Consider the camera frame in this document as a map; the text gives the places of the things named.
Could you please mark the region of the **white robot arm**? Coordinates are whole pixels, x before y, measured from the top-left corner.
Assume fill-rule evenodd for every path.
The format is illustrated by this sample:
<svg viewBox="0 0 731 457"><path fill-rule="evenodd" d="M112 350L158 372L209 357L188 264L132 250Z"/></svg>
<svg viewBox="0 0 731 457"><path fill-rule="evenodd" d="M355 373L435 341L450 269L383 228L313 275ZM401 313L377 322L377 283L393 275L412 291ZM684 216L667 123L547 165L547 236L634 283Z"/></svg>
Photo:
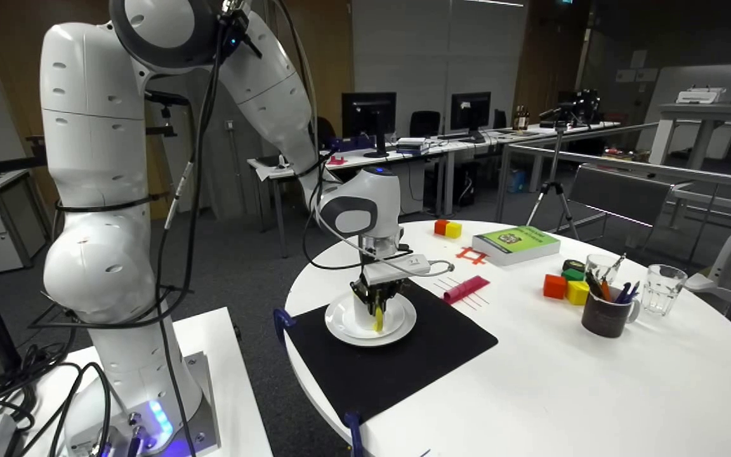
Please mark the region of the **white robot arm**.
<svg viewBox="0 0 731 457"><path fill-rule="evenodd" d="M398 180L334 183L313 141L313 107L285 46L250 0L109 0L105 23L56 23L42 44L48 173L66 214L43 287L89 326L122 414L153 433L200 404L151 264L147 112L156 76L205 68L247 123L299 173L326 228L372 263L398 251Z"/></svg>

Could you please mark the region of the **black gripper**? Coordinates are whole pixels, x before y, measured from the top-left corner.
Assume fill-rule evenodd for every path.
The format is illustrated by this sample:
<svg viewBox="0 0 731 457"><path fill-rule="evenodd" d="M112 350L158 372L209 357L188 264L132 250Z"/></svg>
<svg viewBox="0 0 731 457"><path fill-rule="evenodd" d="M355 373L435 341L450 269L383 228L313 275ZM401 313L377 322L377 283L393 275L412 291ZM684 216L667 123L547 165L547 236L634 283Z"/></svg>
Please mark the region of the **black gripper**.
<svg viewBox="0 0 731 457"><path fill-rule="evenodd" d="M372 320L377 311L387 307L387 316L396 316L398 306L392 301L398 293L396 283L383 284L369 284L365 275L358 275L358 279L350 284L354 296L358 297L355 311L358 320Z"/></svg>

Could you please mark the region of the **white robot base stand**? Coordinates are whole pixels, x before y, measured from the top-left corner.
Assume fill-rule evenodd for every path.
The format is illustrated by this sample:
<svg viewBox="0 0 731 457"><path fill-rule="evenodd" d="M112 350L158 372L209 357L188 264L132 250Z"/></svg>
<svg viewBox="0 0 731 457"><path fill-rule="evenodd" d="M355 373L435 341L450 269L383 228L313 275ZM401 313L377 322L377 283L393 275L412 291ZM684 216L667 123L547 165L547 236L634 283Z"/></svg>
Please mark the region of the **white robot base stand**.
<svg viewBox="0 0 731 457"><path fill-rule="evenodd" d="M271 457L226 307L94 331L29 392L0 390L0 457Z"/></svg>

